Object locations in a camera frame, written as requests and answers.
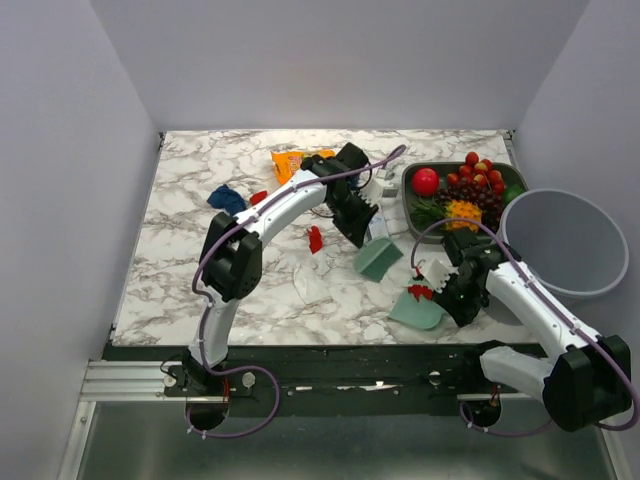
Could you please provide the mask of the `mint green brush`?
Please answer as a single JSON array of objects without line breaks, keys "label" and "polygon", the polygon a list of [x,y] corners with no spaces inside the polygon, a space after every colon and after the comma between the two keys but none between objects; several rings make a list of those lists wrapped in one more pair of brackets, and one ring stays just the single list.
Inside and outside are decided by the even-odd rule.
[{"label": "mint green brush", "polygon": [[389,237],[378,237],[358,251],[353,268],[365,279],[380,283],[387,271],[402,257],[402,251]]}]

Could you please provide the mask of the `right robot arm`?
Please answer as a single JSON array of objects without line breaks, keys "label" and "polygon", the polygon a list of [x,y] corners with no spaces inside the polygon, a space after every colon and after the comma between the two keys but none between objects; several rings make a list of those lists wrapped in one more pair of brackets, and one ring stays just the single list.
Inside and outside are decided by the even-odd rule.
[{"label": "right robot arm", "polygon": [[603,425],[627,410],[633,414],[626,425],[638,422],[631,351],[619,336],[604,337],[578,320],[507,245],[483,244],[468,228],[445,234],[442,245],[456,270],[435,281],[434,302],[463,327],[496,299],[534,334],[547,355],[541,360],[499,342],[487,343],[478,357],[460,367],[467,389],[507,385],[540,401],[567,432]]}]

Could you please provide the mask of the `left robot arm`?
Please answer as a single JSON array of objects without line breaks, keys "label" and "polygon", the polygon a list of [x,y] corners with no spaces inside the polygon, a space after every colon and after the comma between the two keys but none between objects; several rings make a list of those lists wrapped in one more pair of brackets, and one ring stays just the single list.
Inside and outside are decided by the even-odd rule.
[{"label": "left robot arm", "polygon": [[227,357],[236,311],[259,284],[263,250],[276,235],[303,213],[326,204],[338,231],[355,247],[363,246],[378,208],[352,191],[348,179],[367,165],[364,151],[348,143],[334,157],[305,159],[287,183],[256,206],[235,216],[221,212],[212,219],[192,282],[193,291],[207,299],[189,346],[195,363],[187,382],[197,393],[209,395],[220,387],[217,365]]}]

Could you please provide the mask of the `mint green dustpan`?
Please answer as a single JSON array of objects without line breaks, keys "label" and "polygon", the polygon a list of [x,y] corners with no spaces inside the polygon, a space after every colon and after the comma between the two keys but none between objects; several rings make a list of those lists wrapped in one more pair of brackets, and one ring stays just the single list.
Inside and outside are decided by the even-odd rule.
[{"label": "mint green dustpan", "polygon": [[446,312],[431,300],[424,297],[417,300],[409,292],[402,292],[388,317],[416,329],[430,330],[435,328],[445,315]]}]

